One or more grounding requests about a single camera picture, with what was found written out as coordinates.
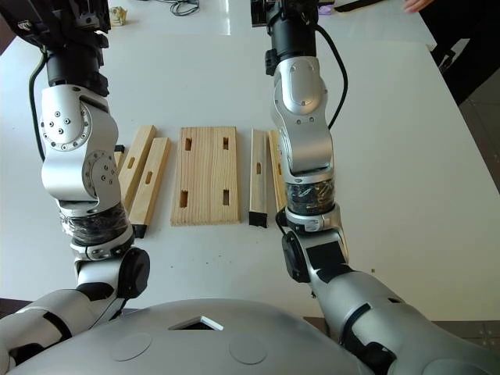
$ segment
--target pine wood piece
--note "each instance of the pine wood piece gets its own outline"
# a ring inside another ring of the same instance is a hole
[[[115,151],[115,164],[116,164],[116,170],[118,171],[118,173],[120,173],[120,170],[122,169],[123,165],[123,152]]]
[[[146,226],[151,223],[169,150],[169,138],[153,139],[129,214],[129,220],[134,226],[136,237],[143,238]]]
[[[139,127],[120,171],[122,202],[127,210],[134,199],[155,134],[156,128],[152,125]]]
[[[287,205],[283,176],[281,176],[281,160],[278,143],[280,133],[277,130],[269,131],[269,147],[271,151],[271,163],[273,164],[274,194],[276,196],[276,210],[279,211]]]
[[[239,223],[235,127],[180,130],[170,223]]]
[[[266,166],[267,132],[253,129],[248,223],[265,228],[267,228]]]

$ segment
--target table surface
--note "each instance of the table surface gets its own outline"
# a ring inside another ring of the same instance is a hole
[[[337,0],[337,5],[352,0]],[[416,41],[434,45],[432,34],[418,13],[402,11],[403,0],[383,2],[353,12],[320,16],[320,25],[334,38],[369,41]],[[170,14],[170,4],[160,1],[109,0],[109,6],[127,9],[127,27],[148,35],[234,35],[266,33],[252,28],[250,0],[200,0],[201,11],[189,17]]]
[[[149,286],[130,307],[187,298],[245,298],[319,316],[307,285],[286,273],[280,233],[248,225],[251,129],[273,128],[272,79],[264,74],[265,35],[144,35],[113,29],[102,72],[129,146],[154,124],[173,147],[151,226]],[[340,40],[350,88],[333,129],[337,200],[352,267],[370,272],[433,320],[494,320],[500,300],[500,199],[427,47]],[[323,41],[327,117],[341,75]],[[0,296],[33,300],[74,288],[70,238],[40,178],[27,81],[39,52],[17,38],[0,58]],[[46,86],[45,73],[37,81]],[[181,127],[236,126],[243,223],[171,227]],[[268,206],[273,189],[270,167]]]

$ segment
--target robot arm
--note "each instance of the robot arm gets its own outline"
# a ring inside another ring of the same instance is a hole
[[[341,345],[374,373],[498,371],[495,355],[441,330],[376,278],[348,266],[334,200],[327,89],[316,58],[318,0],[261,4],[272,40],[266,73],[274,76],[271,112],[287,190],[287,207],[277,222],[290,229],[282,240],[290,276],[309,283]]]
[[[60,341],[120,314],[146,288],[149,257],[120,201],[113,158],[118,129],[99,73],[106,1],[0,0],[12,30],[46,55],[39,133],[45,143],[42,181],[59,207],[75,255],[77,288],[55,291],[0,320],[0,373]]]

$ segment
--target black cable bundle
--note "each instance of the black cable bundle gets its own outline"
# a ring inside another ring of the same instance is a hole
[[[156,0],[170,4],[170,11],[177,17],[189,16],[200,10],[199,0]]]

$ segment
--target wooden board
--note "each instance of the wooden board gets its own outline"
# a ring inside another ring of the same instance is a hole
[[[151,223],[169,150],[169,138],[153,139],[129,214],[129,220],[136,230],[136,237],[144,237],[145,226]]]
[[[287,205],[287,195],[284,187],[283,176],[281,176],[281,160],[278,150],[279,136],[277,130],[269,131],[269,147],[271,151],[271,163],[273,164],[274,194],[276,196],[276,210],[279,211]]]
[[[118,173],[120,173],[120,170],[122,169],[123,165],[123,152],[115,151],[115,164],[116,164],[116,170],[118,171]]]
[[[267,132],[252,130],[252,154],[250,159],[248,223],[258,227],[267,227]]]
[[[130,209],[149,148],[156,134],[154,126],[139,127],[120,171],[120,188],[125,209]]]
[[[235,127],[180,130],[170,223],[239,223]]]

